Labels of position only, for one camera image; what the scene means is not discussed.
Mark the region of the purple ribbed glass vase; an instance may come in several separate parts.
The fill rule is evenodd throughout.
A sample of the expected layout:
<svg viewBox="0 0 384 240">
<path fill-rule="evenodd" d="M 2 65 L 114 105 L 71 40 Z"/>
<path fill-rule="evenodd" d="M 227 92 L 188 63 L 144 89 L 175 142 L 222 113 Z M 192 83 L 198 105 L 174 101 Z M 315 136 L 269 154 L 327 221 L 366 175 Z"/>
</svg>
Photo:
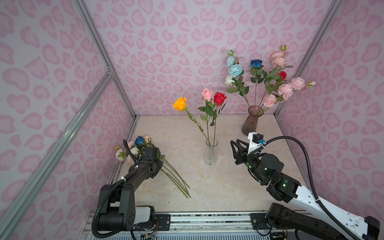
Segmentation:
<svg viewBox="0 0 384 240">
<path fill-rule="evenodd" d="M 264 111 L 259 106 L 251 106 L 248 108 L 248 117 L 242 125 L 241 131 L 244 135 L 251 132 L 256 132 L 259 118 L 264 114 Z"/>
</svg>

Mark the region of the clear glass vase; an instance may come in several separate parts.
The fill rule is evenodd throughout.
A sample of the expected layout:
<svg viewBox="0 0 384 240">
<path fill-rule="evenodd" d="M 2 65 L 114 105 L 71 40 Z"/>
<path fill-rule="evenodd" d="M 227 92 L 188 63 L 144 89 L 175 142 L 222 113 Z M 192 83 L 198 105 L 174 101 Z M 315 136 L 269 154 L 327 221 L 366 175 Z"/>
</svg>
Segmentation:
<svg viewBox="0 0 384 240">
<path fill-rule="evenodd" d="M 218 161 L 218 140 L 206 141 L 205 153 L 203 154 L 204 162 L 207 165 L 214 165 Z"/>
</svg>

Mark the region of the pale pink white flower bunch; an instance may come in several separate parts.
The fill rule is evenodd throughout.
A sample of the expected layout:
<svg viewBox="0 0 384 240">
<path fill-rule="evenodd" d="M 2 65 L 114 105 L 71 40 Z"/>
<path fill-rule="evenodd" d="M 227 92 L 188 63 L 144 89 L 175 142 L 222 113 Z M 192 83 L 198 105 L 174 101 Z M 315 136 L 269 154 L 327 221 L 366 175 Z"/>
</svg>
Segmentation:
<svg viewBox="0 0 384 240">
<path fill-rule="evenodd" d="M 139 148 L 136 146 L 134 141 L 128 142 L 128 147 L 131 151 L 131 153 L 138 159 L 139 155 L 141 154 Z M 126 149 L 122 149 L 119 146 L 115 146 L 115 157 L 120 162 L 128 162 L 133 164 L 135 160 L 129 155 L 128 151 Z"/>
</svg>

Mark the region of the single pink rose stem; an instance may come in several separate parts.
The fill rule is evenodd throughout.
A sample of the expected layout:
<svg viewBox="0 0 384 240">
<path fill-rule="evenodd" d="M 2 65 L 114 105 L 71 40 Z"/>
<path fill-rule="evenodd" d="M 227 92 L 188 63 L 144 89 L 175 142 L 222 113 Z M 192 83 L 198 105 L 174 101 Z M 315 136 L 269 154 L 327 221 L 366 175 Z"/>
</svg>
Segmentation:
<svg viewBox="0 0 384 240">
<path fill-rule="evenodd" d="M 208 145 L 210 147 L 213 146 L 213 142 L 211 141 L 211 138 L 210 138 L 210 123 L 211 123 L 211 118 L 214 116 L 214 109 L 213 109 L 213 105 L 212 105 L 212 100 L 213 100 L 213 91 L 208 89 L 208 88 L 205 88 L 203 89 L 202 91 L 202 95 L 203 95 L 203 100 L 205 102 L 205 106 L 203 107 L 199 107 L 199 110 L 204 112 L 205 113 L 205 117 L 202 118 L 202 120 L 206 121 L 206 125 L 207 125 L 207 141 L 208 141 Z"/>
</svg>

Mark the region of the orange rose stem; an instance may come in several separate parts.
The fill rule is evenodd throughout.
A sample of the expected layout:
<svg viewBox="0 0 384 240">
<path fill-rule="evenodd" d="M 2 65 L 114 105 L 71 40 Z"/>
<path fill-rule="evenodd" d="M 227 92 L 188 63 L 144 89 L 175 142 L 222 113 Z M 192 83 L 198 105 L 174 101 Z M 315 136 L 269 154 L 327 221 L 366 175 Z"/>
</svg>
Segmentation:
<svg viewBox="0 0 384 240">
<path fill-rule="evenodd" d="M 204 132 L 204 129 L 203 127 L 201 126 L 201 124 L 197 121 L 197 119 L 195 118 L 195 116 L 193 114 L 191 114 L 188 110 L 188 106 L 187 106 L 187 99 L 186 98 L 178 98 L 174 104 L 173 104 L 173 107 L 175 110 L 177 110 L 178 112 L 179 111 L 182 111 L 182 112 L 185 112 L 187 113 L 188 115 L 188 118 L 198 126 L 200 132 L 203 134 L 203 136 L 205 137 L 205 139 L 208 141 L 208 143 L 210 144 L 210 140 L 208 138 L 208 136 L 205 134 Z"/>
</svg>

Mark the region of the white rose stem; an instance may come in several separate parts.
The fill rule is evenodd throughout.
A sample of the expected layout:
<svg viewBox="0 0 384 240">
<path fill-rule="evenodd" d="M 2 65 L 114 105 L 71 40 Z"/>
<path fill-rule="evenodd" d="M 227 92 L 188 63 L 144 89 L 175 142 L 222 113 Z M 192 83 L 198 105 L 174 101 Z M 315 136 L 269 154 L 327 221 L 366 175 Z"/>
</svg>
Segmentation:
<svg viewBox="0 0 384 240">
<path fill-rule="evenodd" d="M 233 76 L 228 75 L 226 77 L 225 83 L 229 86 L 235 85 L 235 80 L 233 79 Z"/>
</svg>

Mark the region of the light blue flower spray stem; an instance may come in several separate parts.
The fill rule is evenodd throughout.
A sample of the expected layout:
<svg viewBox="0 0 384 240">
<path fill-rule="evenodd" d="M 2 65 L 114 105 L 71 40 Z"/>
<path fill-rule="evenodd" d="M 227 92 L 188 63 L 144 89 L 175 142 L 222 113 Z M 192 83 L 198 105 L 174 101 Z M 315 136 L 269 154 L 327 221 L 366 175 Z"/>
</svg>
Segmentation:
<svg viewBox="0 0 384 240">
<path fill-rule="evenodd" d="M 235 85 L 229 86 L 227 92 L 230 94 L 238 93 L 241 97 L 243 97 L 247 103 L 247 106 L 250 107 L 250 103 L 248 100 L 247 94 L 249 93 L 250 88 L 244 83 L 244 69 L 240 64 L 240 57 L 235 55 L 233 50 L 229 50 L 228 58 L 227 58 L 227 67 L 228 67 L 228 75 L 233 76 L 235 80 Z"/>
</svg>

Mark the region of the blue rose stem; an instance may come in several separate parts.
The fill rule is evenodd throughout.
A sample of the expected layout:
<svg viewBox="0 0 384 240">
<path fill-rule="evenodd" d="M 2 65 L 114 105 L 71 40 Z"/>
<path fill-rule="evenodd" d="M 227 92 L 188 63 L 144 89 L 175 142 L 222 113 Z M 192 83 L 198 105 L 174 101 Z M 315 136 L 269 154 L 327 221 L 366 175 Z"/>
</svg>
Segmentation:
<svg viewBox="0 0 384 240">
<path fill-rule="evenodd" d="M 262 60 L 251 60 L 250 64 L 251 70 L 251 82 L 255 85 L 255 99 L 254 99 L 254 105 L 256 105 L 257 100 L 257 85 L 259 83 L 259 80 L 261 79 L 261 70 L 263 69 L 263 61 Z"/>
</svg>

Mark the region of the red rose stem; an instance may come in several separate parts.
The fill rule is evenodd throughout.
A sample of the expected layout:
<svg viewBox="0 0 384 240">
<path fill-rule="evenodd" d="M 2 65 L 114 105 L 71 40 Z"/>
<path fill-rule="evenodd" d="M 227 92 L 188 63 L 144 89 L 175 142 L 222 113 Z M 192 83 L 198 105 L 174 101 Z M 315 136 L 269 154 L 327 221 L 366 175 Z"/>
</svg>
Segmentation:
<svg viewBox="0 0 384 240">
<path fill-rule="evenodd" d="M 279 72 L 278 75 L 280 76 L 279 80 L 281 81 L 284 81 L 287 77 L 287 73 L 284 71 Z"/>
</svg>

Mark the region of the pink rose spray stem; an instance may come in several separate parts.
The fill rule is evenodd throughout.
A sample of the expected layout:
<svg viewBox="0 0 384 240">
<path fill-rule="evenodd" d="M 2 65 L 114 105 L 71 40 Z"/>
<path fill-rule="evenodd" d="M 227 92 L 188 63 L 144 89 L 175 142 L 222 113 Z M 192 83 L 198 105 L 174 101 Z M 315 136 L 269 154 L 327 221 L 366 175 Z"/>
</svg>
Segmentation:
<svg viewBox="0 0 384 240">
<path fill-rule="evenodd" d="M 287 45 L 281 45 L 279 51 L 273 52 L 270 56 L 273 68 L 269 72 L 263 72 L 264 84 L 268 94 L 277 92 L 278 87 L 287 81 L 287 78 L 284 81 L 279 80 L 278 73 L 285 71 L 287 68 L 293 68 L 293 66 L 287 64 L 286 58 L 289 55 L 287 48 Z"/>
</svg>

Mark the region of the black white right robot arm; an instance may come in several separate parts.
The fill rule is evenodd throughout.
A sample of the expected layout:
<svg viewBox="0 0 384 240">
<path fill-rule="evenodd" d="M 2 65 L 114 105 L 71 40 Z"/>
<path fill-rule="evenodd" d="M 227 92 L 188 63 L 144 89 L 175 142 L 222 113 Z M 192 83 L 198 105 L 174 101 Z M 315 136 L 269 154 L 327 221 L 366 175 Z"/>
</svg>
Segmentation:
<svg viewBox="0 0 384 240">
<path fill-rule="evenodd" d="M 231 141 L 236 165 L 244 164 L 253 179 L 277 201 L 290 203 L 311 213 L 310 216 L 288 210 L 279 204 L 272 204 L 266 220 L 271 227 L 282 226 L 311 234 L 323 240 L 377 240 L 380 233 L 380 221 L 372 216 L 361 217 L 319 197 L 311 171 L 308 152 L 296 138 L 279 136 L 264 141 L 263 135 L 250 133 L 249 142 Z M 299 181 L 283 173 L 284 163 L 275 155 L 263 150 L 277 140 L 291 140 L 302 149 L 309 175 L 307 188 Z"/>
</svg>

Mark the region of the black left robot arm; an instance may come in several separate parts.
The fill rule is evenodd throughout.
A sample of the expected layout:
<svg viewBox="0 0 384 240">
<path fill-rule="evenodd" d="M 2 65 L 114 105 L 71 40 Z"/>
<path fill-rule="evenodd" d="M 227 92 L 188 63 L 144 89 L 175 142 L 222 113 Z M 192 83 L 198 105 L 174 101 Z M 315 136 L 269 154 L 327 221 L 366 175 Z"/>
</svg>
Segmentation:
<svg viewBox="0 0 384 240">
<path fill-rule="evenodd" d="M 135 191 L 147 179 L 153 179 L 161 170 L 160 150 L 156 147 L 144 149 L 136 156 L 123 140 L 134 165 L 129 173 L 111 185 L 104 185 L 100 190 L 98 206 L 92 220 L 91 231 L 94 237 L 104 239 L 120 232 L 130 232 L 135 239 L 134 229 L 156 231 L 158 223 L 153 206 L 136 206 Z"/>
</svg>

